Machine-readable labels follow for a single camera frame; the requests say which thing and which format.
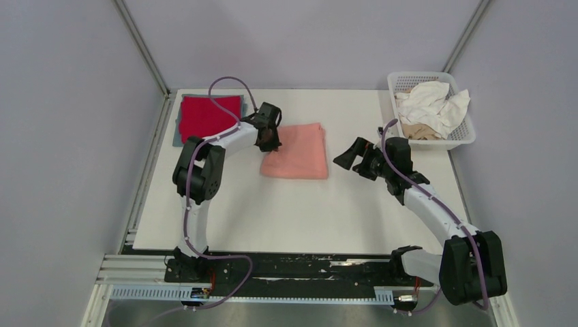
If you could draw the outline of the salmon pink t-shirt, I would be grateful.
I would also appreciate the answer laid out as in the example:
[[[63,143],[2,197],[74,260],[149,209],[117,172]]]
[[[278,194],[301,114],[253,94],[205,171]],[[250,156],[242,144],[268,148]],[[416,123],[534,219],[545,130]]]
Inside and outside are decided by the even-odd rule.
[[[278,132],[282,145],[264,157],[261,175],[283,179],[328,179],[325,130],[320,123],[282,126]]]

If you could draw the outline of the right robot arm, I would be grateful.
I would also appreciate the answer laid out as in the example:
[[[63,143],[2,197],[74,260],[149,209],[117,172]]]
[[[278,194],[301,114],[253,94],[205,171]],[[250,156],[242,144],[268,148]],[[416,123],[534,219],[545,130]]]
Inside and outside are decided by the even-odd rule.
[[[385,181],[388,192],[412,211],[442,245],[435,255],[419,246],[406,246],[391,254],[389,274],[398,284],[418,277],[434,283],[452,305],[488,304],[507,293],[508,283],[500,237],[483,232],[445,204],[429,180],[413,167],[408,140],[392,137],[376,145],[357,138],[333,163],[359,176]]]

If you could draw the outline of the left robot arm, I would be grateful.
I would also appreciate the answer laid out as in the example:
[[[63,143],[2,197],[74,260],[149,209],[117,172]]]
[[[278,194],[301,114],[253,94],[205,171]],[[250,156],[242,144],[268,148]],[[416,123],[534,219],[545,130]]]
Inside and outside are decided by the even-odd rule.
[[[235,119],[232,127],[218,134],[191,136],[185,141],[172,174],[183,207],[182,237],[169,267],[178,278],[202,281],[209,261],[216,259],[207,254],[207,222],[211,200],[222,183],[225,160],[251,146],[264,153],[276,151],[281,146],[277,130],[281,121],[281,109],[264,102],[255,113]]]

